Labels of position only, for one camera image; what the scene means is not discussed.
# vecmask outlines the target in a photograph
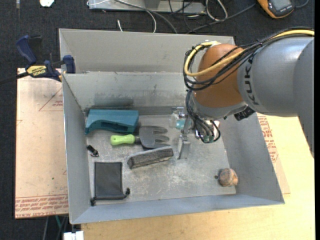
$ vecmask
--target small stone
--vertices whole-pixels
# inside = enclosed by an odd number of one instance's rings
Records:
[[[218,181],[223,187],[236,186],[238,184],[238,176],[231,168],[220,170]]]

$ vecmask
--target orange device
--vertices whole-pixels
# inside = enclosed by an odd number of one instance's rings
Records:
[[[257,0],[266,13],[278,19],[288,16],[295,9],[292,0]]]

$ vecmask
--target gray bin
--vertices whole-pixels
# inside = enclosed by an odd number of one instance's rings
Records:
[[[172,107],[185,105],[185,52],[205,40],[233,44],[232,37],[60,29],[61,57],[72,55],[76,73],[63,74],[63,109],[69,218],[72,224],[199,213],[283,204],[282,192],[256,114],[220,121],[222,137],[203,144],[189,134],[187,158],[177,159],[180,132],[169,126]],[[194,68],[201,58],[195,61]],[[90,109],[134,109],[142,125],[166,127],[174,157],[130,169],[140,145],[111,146],[106,130],[85,135]],[[86,149],[92,145],[99,157]],[[94,162],[122,162],[123,200],[94,196]],[[220,169],[236,171],[237,186],[222,187]]]

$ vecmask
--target blue plastic block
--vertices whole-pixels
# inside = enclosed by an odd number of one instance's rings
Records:
[[[137,110],[90,109],[85,134],[97,129],[132,134],[139,121]]]

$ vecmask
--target black pouch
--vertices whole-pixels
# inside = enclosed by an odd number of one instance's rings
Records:
[[[94,198],[96,200],[122,200],[130,194],[129,188],[126,193],[122,187],[122,162],[95,162],[94,163]]]

